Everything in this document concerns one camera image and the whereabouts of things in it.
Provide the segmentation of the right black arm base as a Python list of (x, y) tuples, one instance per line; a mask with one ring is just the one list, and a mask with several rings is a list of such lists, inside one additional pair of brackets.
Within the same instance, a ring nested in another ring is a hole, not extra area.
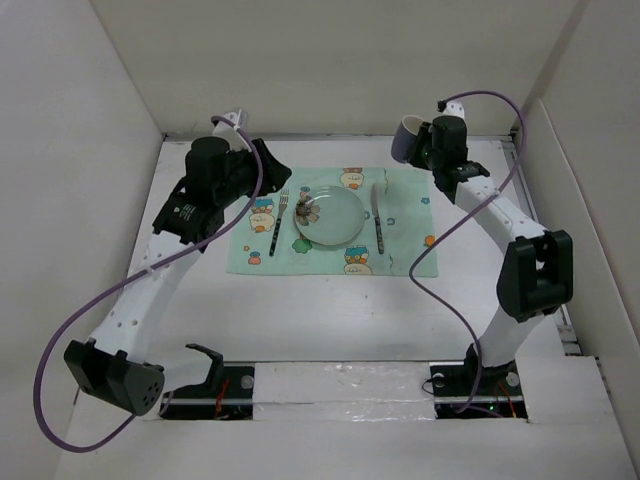
[(464, 362), (435, 362), (422, 390), (431, 395), (438, 420), (527, 419), (520, 375), (515, 362), (498, 368)]

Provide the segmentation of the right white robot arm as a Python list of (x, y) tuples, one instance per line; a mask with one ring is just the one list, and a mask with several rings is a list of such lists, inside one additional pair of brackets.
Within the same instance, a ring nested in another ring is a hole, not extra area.
[(432, 173), (436, 188), (484, 230), (503, 255), (496, 285), (498, 308), (473, 341), (462, 381), (483, 394), (514, 361), (529, 334), (573, 297), (573, 242), (551, 231), (504, 197), (490, 172), (468, 157), (464, 119), (440, 115), (432, 121), (408, 115), (392, 143), (401, 163)]

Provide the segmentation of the purple ceramic mug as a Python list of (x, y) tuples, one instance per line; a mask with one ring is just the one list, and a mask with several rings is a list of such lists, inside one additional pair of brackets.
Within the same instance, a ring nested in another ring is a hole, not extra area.
[(410, 147), (415, 143), (424, 119), (417, 115), (405, 115), (393, 136), (391, 157), (402, 164), (409, 160)]

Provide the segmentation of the steel table knife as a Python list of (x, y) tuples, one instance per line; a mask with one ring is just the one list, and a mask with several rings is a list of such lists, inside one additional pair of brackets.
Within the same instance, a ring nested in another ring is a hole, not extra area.
[(377, 250), (380, 255), (385, 253), (384, 239), (379, 212), (377, 185), (374, 183), (370, 191), (371, 212), (375, 225)]

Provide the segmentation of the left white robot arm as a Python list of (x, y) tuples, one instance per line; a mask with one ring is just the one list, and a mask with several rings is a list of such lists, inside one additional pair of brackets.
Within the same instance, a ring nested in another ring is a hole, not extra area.
[(221, 231), (226, 208), (243, 196), (275, 193), (292, 175), (262, 139), (251, 143), (234, 151), (219, 137), (192, 142), (185, 174), (152, 224), (141, 278), (122, 288), (86, 342), (71, 341), (64, 352), (85, 394), (143, 416), (167, 392), (193, 388), (208, 397), (222, 387), (223, 357), (214, 350), (191, 343), (165, 362), (149, 360), (148, 352), (179, 283), (204, 254), (204, 240)]

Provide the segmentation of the green cartoon print cloth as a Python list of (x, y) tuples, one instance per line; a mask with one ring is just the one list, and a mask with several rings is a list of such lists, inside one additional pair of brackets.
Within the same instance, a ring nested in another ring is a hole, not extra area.
[[(370, 191), (377, 185), (385, 253), (377, 250)], [(338, 186), (354, 193), (365, 209), (360, 233), (340, 246), (322, 246), (299, 233), (296, 202), (309, 190)], [(262, 276), (377, 275), (405, 277), (415, 258), (435, 239), (428, 178), (410, 169), (380, 167), (296, 168), (287, 181), (289, 203), (273, 257), (269, 249), (279, 195), (258, 198), (234, 228), (227, 270)]]

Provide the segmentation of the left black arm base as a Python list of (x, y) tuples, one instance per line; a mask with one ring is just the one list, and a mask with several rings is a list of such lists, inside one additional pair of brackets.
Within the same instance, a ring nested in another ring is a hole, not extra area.
[(165, 385), (158, 407), (164, 420), (244, 421), (253, 418), (256, 369), (227, 362), (191, 343), (163, 360)]

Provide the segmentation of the green floral plate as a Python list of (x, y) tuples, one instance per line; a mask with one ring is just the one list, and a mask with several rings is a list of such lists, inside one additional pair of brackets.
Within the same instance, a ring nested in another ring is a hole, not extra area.
[(338, 186), (309, 190), (294, 207), (299, 233), (322, 246), (340, 246), (353, 240), (365, 223), (363, 202)]

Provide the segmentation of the steel table fork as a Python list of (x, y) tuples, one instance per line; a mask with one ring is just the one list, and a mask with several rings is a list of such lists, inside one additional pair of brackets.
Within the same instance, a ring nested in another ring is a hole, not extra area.
[(283, 188), (280, 192), (275, 228), (273, 231), (272, 240), (271, 240), (270, 249), (269, 249), (270, 257), (273, 257), (275, 254), (277, 241), (278, 241), (278, 237), (281, 229), (282, 218), (287, 209), (288, 203), (289, 203), (289, 189)]

